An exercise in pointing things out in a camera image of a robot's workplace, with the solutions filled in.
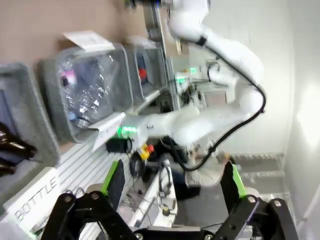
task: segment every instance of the plastic packaging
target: plastic packaging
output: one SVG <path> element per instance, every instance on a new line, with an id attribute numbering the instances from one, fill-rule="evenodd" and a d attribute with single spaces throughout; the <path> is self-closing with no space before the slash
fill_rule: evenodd
<path id="1" fill-rule="evenodd" d="M 68 120 L 86 128 L 114 112 L 112 90 L 119 63 L 111 55 L 65 61 L 59 70 Z"/>

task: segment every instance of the plastic bin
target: plastic bin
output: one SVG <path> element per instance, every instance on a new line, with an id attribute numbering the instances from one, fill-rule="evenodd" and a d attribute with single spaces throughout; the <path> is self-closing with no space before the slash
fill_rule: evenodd
<path id="1" fill-rule="evenodd" d="M 125 48 L 131 77 L 132 95 L 135 104 L 144 102 L 155 91 L 167 87 L 167 75 L 162 47 L 140 45 Z"/>
<path id="2" fill-rule="evenodd" d="M 100 72 L 99 77 L 103 79 L 102 87 L 105 92 L 103 97 L 100 98 L 102 101 L 99 101 L 98 114 L 94 119 L 88 121 L 90 125 L 109 117 L 113 113 L 125 112 L 132 107 L 133 97 L 127 54 L 122 45 L 114 44 L 114 47 L 115 49 L 95 52 L 86 52 L 82 48 L 74 47 L 63 50 L 56 57 L 43 61 L 44 97 L 60 142 L 83 143 L 94 133 L 92 129 L 88 129 L 86 126 L 79 127 L 75 121 L 70 120 L 70 108 L 62 81 L 63 71 L 73 71 L 77 84 L 79 80 L 84 79 L 83 74 L 92 76 Z M 108 68 L 107 71 L 105 68 L 96 66 L 105 62 L 108 58 L 117 63 L 116 67 Z M 85 68 L 79 68 L 80 65 L 92 65 L 95 66 L 95 69 L 91 73 L 91 68 L 86 70 Z M 112 84 L 109 84 L 111 72 L 113 80 L 111 81 Z M 83 118 L 79 116 L 79 113 L 75 115 L 77 121 Z"/>
<path id="3" fill-rule="evenodd" d="M 0 122 L 13 134 L 36 147 L 37 153 L 33 159 L 38 161 L 24 160 L 1 151 L 2 158 L 17 164 L 15 174 L 0 177 L 0 204 L 3 204 L 44 167 L 55 166 L 60 155 L 34 73 L 22 63 L 0 65 L 0 95 Z"/>

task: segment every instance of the slatted white surface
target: slatted white surface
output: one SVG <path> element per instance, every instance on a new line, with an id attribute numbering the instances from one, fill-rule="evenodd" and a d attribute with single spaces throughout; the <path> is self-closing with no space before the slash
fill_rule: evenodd
<path id="1" fill-rule="evenodd" d="M 86 191 L 88 186 L 92 184 L 103 183 L 112 163 L 121 159 L 125 176 L 123 196 L 133 183 L 127 155 L 108 153 L 104 145 L 92 152 L 93 144 L 92 140 L 83 144 L 76 144 L 61 156 L 61 160 L 56 166 L 59 172 L 61 189 L 71 190 L 75 194 L 79 187 Z M 97 223 L 88 223 L 83 229 L 80 239 L 95 240 L 99 233 L 100 228 Z"/>

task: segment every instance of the red button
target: red button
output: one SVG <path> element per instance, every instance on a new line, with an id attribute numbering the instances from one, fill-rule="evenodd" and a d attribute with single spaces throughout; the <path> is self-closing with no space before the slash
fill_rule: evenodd
<path id="1" fill-rule="evenodd" d="M 155 151 L 155 148 L 152 144 L 150 144 L 145 148 L 145 150 L 147 150 L 149 153 L 153 153 Z"/>

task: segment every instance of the white paper sign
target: white paper sign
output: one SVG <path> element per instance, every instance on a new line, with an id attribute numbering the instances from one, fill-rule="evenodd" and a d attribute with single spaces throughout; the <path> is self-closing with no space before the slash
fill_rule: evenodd
<path id="1" fill-rule="evenodd" d="M 44 168 L 26 187 L 3 207 L 25 231 L 48 217 L 61 194 L 59 175 L 54 167 Z"/>
<path id="2" fill-rule="evenodd" d="M 94 152 L 99 147 L 101 147 L 105 142 L 111 138 L 118 130 L 118 127 L 126 117 L 124 112 L 116 112 L 111 116 L 98 121 L 97 123 L 89 126 L 90 129 L 98 130 L 98 135 L 96 137 L 95 143 L 93 145 L 92 151 Z"/>
<path id="3" fill-rule="evenodd" d="M 75 31 L 63 34 L 67 39 L 77 44 L 87 52 L 114 50 L 112 42 L 106 40 L 94 31 Z"/>

